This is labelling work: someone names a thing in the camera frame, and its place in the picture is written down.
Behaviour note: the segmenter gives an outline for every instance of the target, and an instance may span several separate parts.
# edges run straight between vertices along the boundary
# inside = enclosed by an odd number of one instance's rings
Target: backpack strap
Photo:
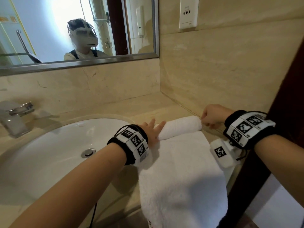
[[[74,50],[72,50],[71,52],[70,52],[76,59],[79,59],[79,57],[78,57],[78,55],[77,55],[77,53],[76,53],[76,50],[74,49]]]
[[[96,49],[91,49],[91,51],[92,51],[94,57],[98,57],[98,56],[97,56],[97,50],[96,50]]]

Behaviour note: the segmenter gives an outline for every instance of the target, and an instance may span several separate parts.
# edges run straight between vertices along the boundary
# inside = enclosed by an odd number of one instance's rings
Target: faucet
[[[2,101],[0,102],[0,123],[13,138],[19,138],[30,131],[21,117],[34,110],[31,102],[20,105],[13,101]]]

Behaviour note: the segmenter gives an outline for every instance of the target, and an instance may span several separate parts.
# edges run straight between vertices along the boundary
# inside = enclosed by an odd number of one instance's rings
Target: forearm
[[[277,180],[304,207],[304,149],[279,135],[271,135],[259,141],[254,150]]]
[[[37,199],[10,228],[78,227],[125,163],[123,149],[109,144]]]

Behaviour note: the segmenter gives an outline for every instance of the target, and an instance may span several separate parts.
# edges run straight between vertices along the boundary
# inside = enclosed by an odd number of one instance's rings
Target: sink drain
[[[81,153],[82,158],[88,158],[91,157],[94,153],[96,153],[95,149],[86,149]]]

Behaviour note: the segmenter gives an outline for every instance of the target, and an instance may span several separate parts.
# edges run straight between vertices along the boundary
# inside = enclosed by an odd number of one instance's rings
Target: wristband
[[[137,125],[127,125],[120,128],[111,138],[107,145],[116,143],[126,153],[125,165],[138,166],[149,154],[148,136],[145,131]]]
[[[266,120],[260,111],[235,111],[226,121],[224,135],[230,144],[240,149],[253,149],[263,138],[275,134],[275,122]]]

